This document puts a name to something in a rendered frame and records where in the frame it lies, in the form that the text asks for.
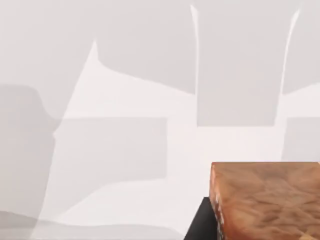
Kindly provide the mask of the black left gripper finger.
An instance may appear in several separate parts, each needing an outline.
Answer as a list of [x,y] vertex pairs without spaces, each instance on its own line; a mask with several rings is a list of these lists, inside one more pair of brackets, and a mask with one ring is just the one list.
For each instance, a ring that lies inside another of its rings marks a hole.
[[218,240],[218,223],[209,197],[204,197],[183,240]]

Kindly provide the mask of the brown bread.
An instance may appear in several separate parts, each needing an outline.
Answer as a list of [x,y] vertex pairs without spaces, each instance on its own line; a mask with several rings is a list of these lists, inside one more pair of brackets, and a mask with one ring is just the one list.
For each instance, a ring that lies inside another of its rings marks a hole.
[[320,162],[213,162],[217,240],[320,240]]

